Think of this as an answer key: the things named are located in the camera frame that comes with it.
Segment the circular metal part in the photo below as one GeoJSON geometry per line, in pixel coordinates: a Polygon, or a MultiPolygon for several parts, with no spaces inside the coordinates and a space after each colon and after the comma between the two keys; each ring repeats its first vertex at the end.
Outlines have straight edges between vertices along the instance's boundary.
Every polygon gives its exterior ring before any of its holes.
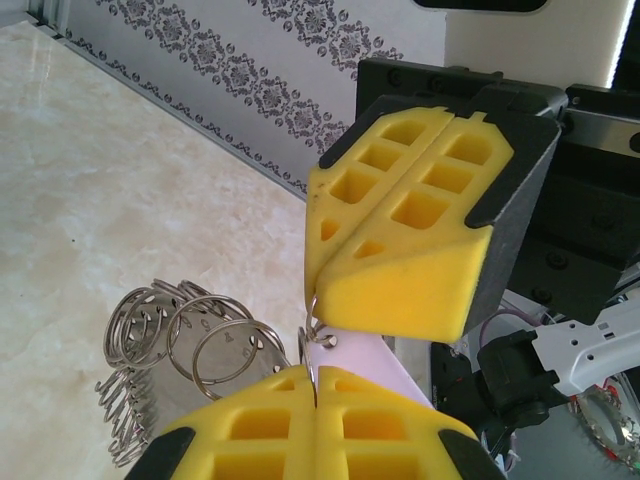
{"type": "Polygon", "coordinates": [[[309,305],[309,309],[307,310],[307,318],[304,322],[304,330],[306,332],[307,338],[313,343],[318,343],[325,348],[335,347],[338,342],[335,335],[323,335],[322,337],[318,336],[318,332],[324,327],[322,322],[319,320],[316,322],[315,326],[313,325],[313,310],[318,303],[318,298],[314,295],[311,299],[311,305],[309,305]]]}
{"type": "Polygon", "coordinates": [[[307,369],[307,376],[311,381],[311,388],[313,389],[313,403],[318,405],[318,392],[316,390],[316,379],[313,374],[313,367],[311,366],[311,354],[309,353],[309,345],[307,333],[304,328],[298,327],[298,356],[300,357],[300,364],[304,365],[307,369]]]}
{"type": "MultiPolygon", "coordinates": [[[[202,377],[200,376],[200,372],[198,370],[198,360],[200,358],[200,353],[202,352],[202,349],[207,344],[207,342],[209,342],[209,340],[211,340],[211,338],[213,338],[214,335],[232,327],[244,327],[244,328],[248,327],[248,328],[253,328],[255,330],[261,331],[263,333],[271,331],[272,333],[275,334],[273,329],[266,323],[262,323],[262,322],[259,322],[258,320],[252,320],[252,319],[238,319],[238,320],[229,320],[227,322],[221,323],[220,325],[214,327],[202,338],[202,340],[200,340],[200,342],[198,342],[198,345],[196,345],[196,348],[193,352],[193,361],[191,364],[191,368],[193,371],[193,382],[196,384],[198,389],[211,400],[219,400],[222,397],[217,393],[209,390],[206,387],[205,381],[203,381],[202,377]]],[[[279,339],[278,339],[277,347],[278,347],[278,350],[282,352],[283,360],[286,362],[286,357],[284,356],[284,345],[282,344],[282,342],[280,342],[279,339]]],[[[223,379],[216,379],[213,382],[211,382],[211,384],[213,385],[216,383],[227,382],[232,378],[237,377],[240,373],[244,372],[247,368],[248,368],[248,365],[246,367],[243,366],[239,370],[239,373],[234,373],[223,379]]]]}
{"type": "MultiPolygon", "coordinates": [[[[167,354],[169,356],[169,360],[171,361],[173,366],[176,368],[176,370],[178,370],[178,372],[180,372],[180,374],[183,377],[185,377],[185,378],[187,378],[188,380],[191,380],[191,381],[195,381],[195,379],[193,377],[193,374],[191,372],[189,372],[186,368],[184,368],[182,366],[182,364],[180,364],[180,362],[178,361],[178,359],[176,358],[176,356],[175,356],[175,354],[173,352],[173,347],[174,347],[176,341],[178,340],[178,336],[180,335],[180,328],[181,328],[181,325],[183,323],[183,319],[182,319],[183,315],[186,315],[191,308],[196,307],[198,304],[202,304],[202,303],[210,301],[210,300],[231,301],[230,303],[234,303],[234,304],[236,304],[236,306],[237,305],[241,305],[240,302],[237,302],[236,300],[231,299],[229,297],[225,297],[224,295],[214,295],[214,294],[205,295],[205,296],[202,296],[202,297],[194,298],[193,300],[189,300],[188,302],[186,302],[184,305],[182,305],[176,311],[176,313],[173,315],[173,317],[169,321],[168,332],[167,332],[167,340],[166,340],[166,351],[167,351],[167,354]]],[[[253,320],[253,316],[251,316],[251,313],[249,313],[249,318],[242,319],[242,320],[243,321],[253,320]]],[[[227,320],[227,322],[235,322],[235,321],[236,320],[227,320]]],[[[219,326],[220,325],[217,325],[216,327],[214,327],[211,331],[209,331],[209,333],[204,338],[210,338],[211,337],[211,335],[210,335],[211,332],[217,331],[216,329],[219,326]]],[[[230,376],[225,376],[223,378],[210,378],[210,379],[206,379],[206,380],[200,379],[200,381],[205,383],[205,384],[207,384],[207,385],[214,385],[216,383],[220,383],[222,381],[229,381],[231,378],[237,377],[242,372],[244,372],[247,368],[249,368],[249,365],[251,365],[251,362],[253,362],[253,359],[255,358],[257,351],[258,351],[258,347],[257,347],[257,345],[254,345],[252,347],[251,353],[248,356],[248,358],[246,359],[245,363],[236,372],[234,372],[234,374],[232,374],[230,376]]]]}

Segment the key ring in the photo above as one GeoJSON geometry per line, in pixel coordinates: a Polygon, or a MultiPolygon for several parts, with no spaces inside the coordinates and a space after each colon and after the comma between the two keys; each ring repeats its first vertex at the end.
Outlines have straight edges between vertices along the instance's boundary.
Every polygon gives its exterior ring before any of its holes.
{"type": "Polygon", "coordinates": [[[316,390],[316,379],[311,366],[311,355],[309,354],[309,345],[307,345],[307,334],[304,328],[298,327],[298,356],[300,364],[307,369],[307,376],[311,380],[311,388],[313,389],[313,404],[318,406],[318,391],[316,390]]]}
{"type": "MultiPolygon", "coordinates": [[[[255,321],[253,320],[253,316],[251,316],[251,313],[244,307],[244,305],[242,305],[240,302],[238,302],[237,300],[234,300],[233,298],[224,296],[224,295],[215,295],[215,294],[211,294],[211,295],[204,295],[202,297],[197,297],[194,298],[192,300],[189,300],[188,302],[186,302],[184,305],[182,305],[174,314],[173,317],[171,318],[171,320],[169,321],[169,325],[167,327],[167,347],[166,347],[166,355],[169,357],[169,360],[171,361],[171,363],[173,364],[173,366],[176,368],[176,370],[186,379],[191,380],[192,382],[195,382],[195,378],[193,373],[189,373],[189,371],[184,368],[182,366],[182,364],[178,361],[178,359],[176,358],[174,352],[173,352],[173,346],[175,345],[176,341],[178,340],[178,336],[180,335],[180,327],[182,326],[182,315],[184,313],[186,313],[188,310],[190,310],[194,305],[197,305],[198,303],[201,304],[206,304],[208,302],[211,302],[212,300],[215,301],[225,301],[230,303],[230,306],[233,307],[237,307],[238,309],[240,309],[240,311],[242,311],[242,313],[248,315],[248,318],[246,319],[239,319],[242,320],[243,322],[246,323],[246,321],[255,321]]],[[[203,340],[207,340],[211,338],[211,332],[217,332],[219,331],[218,327],[220,327],[220,325],[226,325],[228,323],[231,322],[236,322],[234,323],[234,325],[237,325],[239,320],[226,320],[224,318],[222,318],[222,323],[216,325],[213,329],[211,329],[208,334],[206,336],[204,336],[200,342],[198,343],[198,346],[200,346],[200,344],[202,343],[203,340]]],[[[274,336],[269,336],[269,340],[272,340],[275,337],[275,332],[274,332],[274,336]]],[[[247,370],[247,368],[249,368],[249,366],[253,363],[253,360],[256,357],[256,354],[258,352],[258,342],[254,342],[254,344],[252,345],[251,348],[251,354],[249,355],[249,357],[247,358],[247,361],[244,363],[244,365],[242,365],[236,372],[232,373],[231,375],[228,375],[224,378],[215,378],[215,379],[206,379],[203,380],[202,378],[200,378],[200,382],[207,384],[207,385],[215,385],[216,383],[223,383],[223,381],[229,381],[232,380],[234,378],[236,378],[237,376],[239,376],[240,374],[242,374],[245,370],[247,370]]]]}
{"type": "MultiPolygon", "coordinates": [[[[196,348],[193,351],[193,360],[191,364],[191,370],[193,372],[193,382],[196,384],[198,389],[203,394],[205,394],[208,398],[210,398],[213,401],[220,400],[222,396],[209,390],[206,387],[206,384],[215,385],[216,383],[224,383],[229,380],[232,380],[236,378],[238,375],[240,375],[240,373],[244,372],[249,367],[249,365],[251,365],[251,363],[253,362],[253,358],[251,358],[251,360],[246,362],[245,365],[243,365],[242,367],[240,367],[238,371],[232,373],[231,375],[228,375],[225,378],[219,378],[212,381],[204,381],[200,376],[200,372],[198,371],[198,360],[200,358],[200,353],[202,352],[202,349],[207,344],[207,342],[211,340],[211,338],[213,338],[214,335],[231,327],[250,327],[262,332],[264,336],[269,339],[269,341],[275,342],[274,345],[280,351],[280,354],[282,355],[282,360],[284,361],[285,366],[287,367],[289,366],[289,362],[287,361],[287,357],[285,356],[285,353],[284,353],[284,345],[276,335],[275,331],[266,323],[262,323],[262,322],[259,322],[258,320],[248,319],[248,318],[228,320],[226,322],[220,323],[219,325],[216,325],[215,327],[213,327],[198,342],[198,345],[196,345],[196,348]]],[[[256,347],[257,345],[258,345],[258,342],[254,342],[254,347],[256,347]]]]}
{"type": "Polygon", "coordinates": [[[318,332],[322,330],[324,324],[318,320],[314,325],[312,325],[313,320],[313,310],[316,307],[316,303],[318,303],[318,297],[315,295],[311,299],[311,305],[307,310],[307,318],[305,320],[305,335],[306,338],[314,343],[319,343],[324,348],[333,348],[338,344],[338,337],[335,335],[323,335],[322,337],[318,336],[318,332]]]}

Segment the white plastic strip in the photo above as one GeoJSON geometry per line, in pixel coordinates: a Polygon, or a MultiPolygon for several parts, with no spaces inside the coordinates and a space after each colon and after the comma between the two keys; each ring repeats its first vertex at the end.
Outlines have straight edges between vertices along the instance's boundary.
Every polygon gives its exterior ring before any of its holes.
{"type": "Polygon", "coordinates": [[[325,348],[309,342],[313,378],[318,381],[318,367],[340,367],[365,378],[381,387],[422,405],[432,407],[431,402],[418,388],[411,376],[385,344],[380,335],[350,332],[324,327],[321,335],[335,335],[335,347],[325,348]]]}

